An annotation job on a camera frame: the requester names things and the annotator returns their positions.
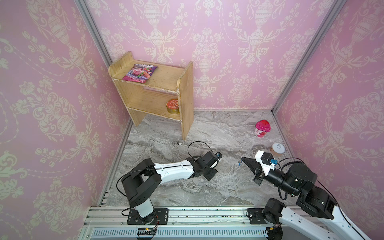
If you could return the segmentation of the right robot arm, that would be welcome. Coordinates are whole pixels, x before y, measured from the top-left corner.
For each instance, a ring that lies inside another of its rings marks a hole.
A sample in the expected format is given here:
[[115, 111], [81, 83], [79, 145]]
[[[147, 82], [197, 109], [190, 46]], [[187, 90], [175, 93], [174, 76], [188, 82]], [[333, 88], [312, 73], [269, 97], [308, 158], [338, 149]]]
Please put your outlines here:
[[[324, 186], [316, 186], [317, 174], [298, 158], [286, 163], [289, 167], [283, 172], [283, 167], [276, 169], [278, 162], [269, 153], [260, 152], [255, 158], [242, 157], [253, 172], [253, 181], [261, 185], [267, 181], [285, 192], [280, 200], [271, 198], [266, 204], [263, 214], [265, 220], [273, 224], [285, 224], [312, 239], [323, 239], [334, 234], [340, 240], [367, 240], [369, 237], [347, 217], [336, 198]], [[303, 221], [300, 216], [288, 208], [283, 201], [287, 196], [297, 197], [296, 204], [305, 213], [318, 219], [328, 227], [325, 230], [310, 221]]]

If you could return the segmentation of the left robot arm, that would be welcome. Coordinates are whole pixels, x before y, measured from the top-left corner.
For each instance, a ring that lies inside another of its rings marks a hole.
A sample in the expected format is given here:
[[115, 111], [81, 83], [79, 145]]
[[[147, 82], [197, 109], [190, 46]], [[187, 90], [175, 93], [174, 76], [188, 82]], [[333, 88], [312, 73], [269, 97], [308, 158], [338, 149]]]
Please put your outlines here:
[[147, 222], [156, 214], [150, 197], [159, 185], [199, 177], [210, 181], [217, 174], [216, 166], [222, 157], [220, 152], [209, 151], [202, 157], [193, 156], [171, 164], [143, 160], [118, 180], [124, 189], [122, 194], [129, 202], [129, 210], [135, 210], [139, 219]]

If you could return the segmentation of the white round container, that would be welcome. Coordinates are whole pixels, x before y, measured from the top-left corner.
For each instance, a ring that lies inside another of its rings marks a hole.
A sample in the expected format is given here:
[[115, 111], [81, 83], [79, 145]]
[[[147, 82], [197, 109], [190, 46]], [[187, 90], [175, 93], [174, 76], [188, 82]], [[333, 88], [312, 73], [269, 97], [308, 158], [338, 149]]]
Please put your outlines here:
[[279, 157], [283, 155], [286, 152], [286, 148], [283, 144], [280, 143], [274, 143], [271, 148], [271, 153], [274, 157]]

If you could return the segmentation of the pink lid cup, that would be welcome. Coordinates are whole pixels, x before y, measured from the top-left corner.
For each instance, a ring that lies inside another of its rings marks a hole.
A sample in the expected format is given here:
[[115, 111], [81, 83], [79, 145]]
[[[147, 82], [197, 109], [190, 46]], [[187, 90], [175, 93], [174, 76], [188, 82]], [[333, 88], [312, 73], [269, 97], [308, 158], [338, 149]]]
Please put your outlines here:
[[255, 135], [259, 138], [263, 138], [270, 131], [271, 125], [267, 120], [260, 120], [255, 125]]

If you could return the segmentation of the red lid tin can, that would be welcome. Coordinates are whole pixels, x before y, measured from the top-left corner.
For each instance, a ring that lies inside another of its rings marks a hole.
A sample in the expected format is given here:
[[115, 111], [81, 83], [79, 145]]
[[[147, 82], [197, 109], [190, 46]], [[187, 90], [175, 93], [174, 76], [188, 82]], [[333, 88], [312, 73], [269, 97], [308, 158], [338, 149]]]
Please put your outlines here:
[[178, 99], [171, 99], [171, 100], [169, 100], [166, 103], [166, 108], [167, 108], [167, 111], [170, 114], [174, 114], [174, 115], [179, 114], [180, 113], [180, 109], [179, 109]]

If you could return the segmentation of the wooden shelf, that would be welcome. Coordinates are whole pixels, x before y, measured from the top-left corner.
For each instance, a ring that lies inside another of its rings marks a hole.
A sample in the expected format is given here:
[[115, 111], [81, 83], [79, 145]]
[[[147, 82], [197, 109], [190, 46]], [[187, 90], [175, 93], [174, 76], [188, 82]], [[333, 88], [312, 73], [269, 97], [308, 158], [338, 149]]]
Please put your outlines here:
[[[194, 122], [194, 63], [191, 61], [184, 68], [156, 64], [158, 68], [146, 83], [123, 81], [134, 64], [146, 63], [127, 52], [108, 69], [134, 125], [139, 126], [147, 114], [179, 121], [186, 140]], [[167, 111], [166, 103], [171, 99], [178, 99], [179, 114]]]

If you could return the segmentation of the purple snack packet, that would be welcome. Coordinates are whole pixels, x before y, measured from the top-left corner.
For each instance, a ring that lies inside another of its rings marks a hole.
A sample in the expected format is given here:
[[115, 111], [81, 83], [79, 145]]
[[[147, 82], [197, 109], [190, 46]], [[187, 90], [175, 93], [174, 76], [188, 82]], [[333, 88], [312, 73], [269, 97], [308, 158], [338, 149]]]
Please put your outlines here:
[[123, 81], [146, 83], [157, 66], [147, 64], [134, 64], [133, 68], [123, 77]]

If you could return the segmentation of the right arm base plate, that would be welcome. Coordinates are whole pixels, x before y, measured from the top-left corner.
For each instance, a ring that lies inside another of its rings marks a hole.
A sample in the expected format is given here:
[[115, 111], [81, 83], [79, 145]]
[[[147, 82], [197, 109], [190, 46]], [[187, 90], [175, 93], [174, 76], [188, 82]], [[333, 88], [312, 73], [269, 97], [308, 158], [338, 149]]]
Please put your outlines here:
[[265, 225], [267, 224], [263, 213], [263, 208], [248, 208], [246, 216], [248, 217], [251, 225]]

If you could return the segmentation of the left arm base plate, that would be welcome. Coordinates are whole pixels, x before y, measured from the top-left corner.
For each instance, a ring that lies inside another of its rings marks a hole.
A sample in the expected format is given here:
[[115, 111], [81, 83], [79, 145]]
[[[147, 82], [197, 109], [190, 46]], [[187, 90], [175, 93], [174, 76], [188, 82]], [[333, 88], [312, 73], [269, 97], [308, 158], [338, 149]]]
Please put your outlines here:
[[147, 217], [142, 218], [136, 209], [131, 209], [128, 214], [127, 225], [166, 225], [168, 223], [169, 209], [154, 208]]

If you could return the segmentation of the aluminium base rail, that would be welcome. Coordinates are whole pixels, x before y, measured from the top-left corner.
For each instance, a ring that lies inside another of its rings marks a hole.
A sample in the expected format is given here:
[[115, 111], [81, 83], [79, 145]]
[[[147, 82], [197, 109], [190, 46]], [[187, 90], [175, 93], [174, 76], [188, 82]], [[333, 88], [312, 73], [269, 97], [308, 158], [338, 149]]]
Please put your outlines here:
[[[246, 211], [251, 206], [240, 207], [157, 207], [169, 209], [168, 223], [160, 226], [248, 226]], [[127, 225], [130, 210], [123, 207], [92, 207], [86, 217], [85, 227], [122, 227]]]

